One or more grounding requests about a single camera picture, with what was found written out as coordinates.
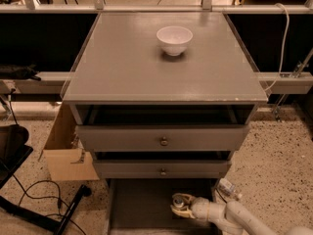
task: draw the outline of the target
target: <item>speckled floor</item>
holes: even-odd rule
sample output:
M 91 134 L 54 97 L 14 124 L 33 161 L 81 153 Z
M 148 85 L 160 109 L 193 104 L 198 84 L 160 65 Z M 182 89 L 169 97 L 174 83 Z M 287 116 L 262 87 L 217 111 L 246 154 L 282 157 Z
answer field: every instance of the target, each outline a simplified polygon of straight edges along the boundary
M 32 110 L 20 110 L 16 104 L 20 125 L 30 132 L 28 145 L 34 152 L 17 171 L 16 176 L 26 188 L 38 180 L 49 179 L 45 158 L 40 153 L 52 127 L 57 106 L 38 105 Z M 283 107 L 282 122 L 276 122 L 270 108 L 260 108 L 253 117 L 251 130 L 240 151 L 232 159 L 227 178 L 244 194 L 241 202 L 254 215 L 261 218 L 278 234 L 296 225 L 313 228 L 313 125 L 295 106 Z M 1 125 L 13 123 L 11 119 Z M 92 196 L 83 198 L 72 220 L 86 234 L 104 234 L 108 191 L 103 181 L 58 182 L 62 198 L 69 202 L 81 184 L 92 189 Z M 11 179 L 0 190 L 1 196 L 18 203 L 22 190 Z M 32 196 L 57 195 L 54 185 L 38 184 L 29 191 Z M 54 199 L 30 200 L 24 198 L 22 206 L 43 214 L 58 212 Z M 51 234 L 32 224 L 0 211 L 0 234 Z M 65 234 L 82 234 L 73 224 Z

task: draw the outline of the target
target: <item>drawer handle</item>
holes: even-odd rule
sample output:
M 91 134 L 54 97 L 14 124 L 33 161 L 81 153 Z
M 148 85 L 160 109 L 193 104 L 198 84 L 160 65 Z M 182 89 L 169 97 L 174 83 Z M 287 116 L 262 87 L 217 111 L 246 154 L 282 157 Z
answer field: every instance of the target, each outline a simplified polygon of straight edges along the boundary
M 167 146 L 168 145 L 168 141 L 167 141 L 167 138 L 166 137 L 162 137 L 161 139 L 160 139 L 160 145 L 161 146 Z
M 166 170 L 165 170 L 164 168 L 162 168 L 162 169 L 160 170 L 160 175 L 161 175 L 161 176 L 166 176 Z

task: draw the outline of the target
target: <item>white bowl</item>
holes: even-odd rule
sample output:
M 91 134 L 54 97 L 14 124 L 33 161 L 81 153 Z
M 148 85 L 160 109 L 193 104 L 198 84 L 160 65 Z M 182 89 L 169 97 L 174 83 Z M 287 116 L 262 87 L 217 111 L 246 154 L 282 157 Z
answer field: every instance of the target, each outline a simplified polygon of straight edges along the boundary
M 161 28 L 156 37 L 167 55 L 178 56 L 187 49 L 193 33 L 185 27 L 168 26 Z

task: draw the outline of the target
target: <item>white robotic arm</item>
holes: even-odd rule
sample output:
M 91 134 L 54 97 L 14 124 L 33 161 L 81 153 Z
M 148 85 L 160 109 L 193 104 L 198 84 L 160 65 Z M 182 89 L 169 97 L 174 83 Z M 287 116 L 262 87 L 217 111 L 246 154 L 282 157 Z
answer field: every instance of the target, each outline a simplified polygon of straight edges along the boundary
M 217 204 L 205 198 L 177 193 L 173 195 L 171 209 L 180 216 L 205 219 L 232 235 L 242 235 L 244 230 L 249 235 L 277 235 L 237 201 Z M 286 235 L 313 235 L 313 230 L 295 227 Z

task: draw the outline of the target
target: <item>black stand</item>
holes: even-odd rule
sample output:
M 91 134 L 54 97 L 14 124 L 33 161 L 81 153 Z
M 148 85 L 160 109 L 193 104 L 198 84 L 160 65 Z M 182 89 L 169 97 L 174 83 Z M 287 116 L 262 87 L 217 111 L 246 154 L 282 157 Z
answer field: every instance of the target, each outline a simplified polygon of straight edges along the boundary
M 10 171 L 6 171 L 6 175 L 3 180 L 0 182 L 0 188 L 2 188 L 9 178 L 13 175 L 13 173 L 20 167 L 20 165 L 26 160 L 29 154 L 32 152 L 32 148 L 28 146 L 24 146 L 22 150 L 22 157 L 15 163 L 14 166 L 9 167 Z M 81 198 L 83 196 L 87 197 L 91 195 L 90 188 L 85 185 L 81 185 L 78 189 L 75 197 L 71 201 L 70 205 L 67 208 L 66 214 L 64 215 L 61 221 L 57 221 L 51 219 L 47 216 L 41 215 L 34 211 L 27 210 L 25 208 L 19 207 L 15 204 L 4 199 L 0 196 L 0 208 L 4 209 L 7 213 L 16 215 L 21 219 L 33 223 L 37 226 L 40 226 L 44 229 L 52 231 L 55 235 L 60 235 L 64 232 L 67 227 L 68 222 L 70 221 L 71 216 L 75 212 Z

